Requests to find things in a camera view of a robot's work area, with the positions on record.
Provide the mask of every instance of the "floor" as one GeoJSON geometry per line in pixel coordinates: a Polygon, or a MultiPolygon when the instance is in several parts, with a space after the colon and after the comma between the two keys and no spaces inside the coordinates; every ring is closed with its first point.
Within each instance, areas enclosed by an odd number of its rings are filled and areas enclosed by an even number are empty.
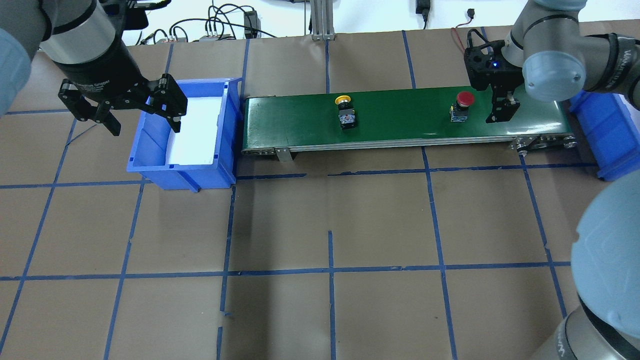
{"type": "Polygon", "coordinates": [[[0,121],[0,360],[525,359],[577,307],[584,143],[240,158],[191,193],[125,171],[138,111],[114,138],[60,108],[30,82],[0,121]]]}

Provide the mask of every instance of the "red cap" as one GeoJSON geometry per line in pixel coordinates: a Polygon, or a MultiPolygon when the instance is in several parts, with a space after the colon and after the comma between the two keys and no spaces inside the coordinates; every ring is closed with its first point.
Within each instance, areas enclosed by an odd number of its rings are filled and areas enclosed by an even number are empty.
{"type": "Polygon", "coordinates": [[[474,97],[474,94],[471,94],[468,91],[463,91],[458,94],[456,100],[460,106],[467,107],[473,105],[476,98],[474,97]]]}

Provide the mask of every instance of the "white wall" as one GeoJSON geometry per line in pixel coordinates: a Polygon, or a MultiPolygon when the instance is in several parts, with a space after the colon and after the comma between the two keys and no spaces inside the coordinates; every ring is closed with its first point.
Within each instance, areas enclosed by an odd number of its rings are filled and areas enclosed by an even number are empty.
{"type": "MultiPolygon", "coordinates": [[[[473,26],[499,26],[514,23],[527,0],[432,0],[428,29],[450,28],[466,22],[467,8],[476,9],[473,26]]],[[[216,6],[226,3],[214,0],[216,6]]],[[[277,37],[304,35],[310,15],[304,18],[304,3],[288,0],[239,0],[237,5],[252,5],[258,11],[262,29],[277,37]]],[[[190,17],[207,17],[210,0],[173,0],[164,9],[149,13],[149,27],[143,37],[157,28],[168,30],[174,22],[190,17]]],[[[420,15],[414,14],[415,0],[333,0],[334,27],[336,33],[361,33],[422,29],[420,15]]],[[[240,12],[228,15],[231,22],[244,24],[240,12]]],[[[580,12],[580,21],[640,19],[638,0],[589,0],[580,12]]],[[[189,40],[205,35],[204,21],[181,24],[189,33],[189,40]]],[[[236,28],[242,38],[241,28],[236,28]]],[[[126,31],[125,43],[138,39],[139,31],[126,31]]]]}

